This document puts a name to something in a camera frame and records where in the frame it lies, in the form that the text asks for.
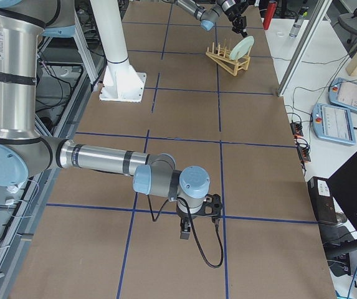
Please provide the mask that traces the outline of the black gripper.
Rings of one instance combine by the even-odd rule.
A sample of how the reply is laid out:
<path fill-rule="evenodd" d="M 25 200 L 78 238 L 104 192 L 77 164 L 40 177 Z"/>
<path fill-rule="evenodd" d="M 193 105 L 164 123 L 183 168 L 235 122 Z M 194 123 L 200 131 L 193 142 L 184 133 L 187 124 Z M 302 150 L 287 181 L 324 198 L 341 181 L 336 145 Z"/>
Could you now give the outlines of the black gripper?
<path fill-rule="evenodd" d="M 232 31 L 236 34 L 246 34 L 247 33 L 247 19 L 245 16 L 235 15 L 232 22 Z"/>
<path fill-rule="evenodd" d="M 180 239 L 188 240 L 191 235 L 191 223 L 188 218 L 182 218 L 180 221 Z"/>

